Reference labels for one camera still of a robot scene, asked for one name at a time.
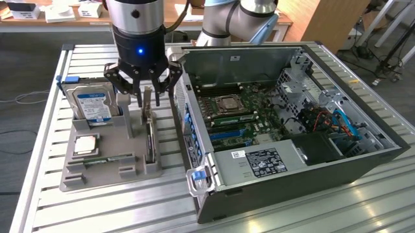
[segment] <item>blue hard drive label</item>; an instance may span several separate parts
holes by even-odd
[[[78,100],[91,125],[103,125],[111,120],[111,111],[106,104],[107,96],[104,93],[80,94]]]
[[[253,172],[258,178],[287,171],[275,148],[246,153]]]

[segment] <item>metal slatted work surface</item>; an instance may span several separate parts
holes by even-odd
[[[335,56],[315,43],[309,46],[407,143],[415,129],[385,103]],[[116,62],[114,45],[78,45],[63,52],[63,76],[100,77],[104,64]],[[315,73],[323,86],[331,85]],[[196,223],[170,103],[158,113],[162,177],[63,193],[58,186],[64,166],[72,111],[52,85],[46,117],[23,185],[11,232],[407,232],[415,229],[415,149],[379,166],[353,184],[286,201],[207,224]]]

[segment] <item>blue pcie slot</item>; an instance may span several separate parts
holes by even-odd
[[[230,132],[217,133],[210,136],[211,140],[225,139],[229,137],[242,137],[245,135],[246,130],[235,130]]]

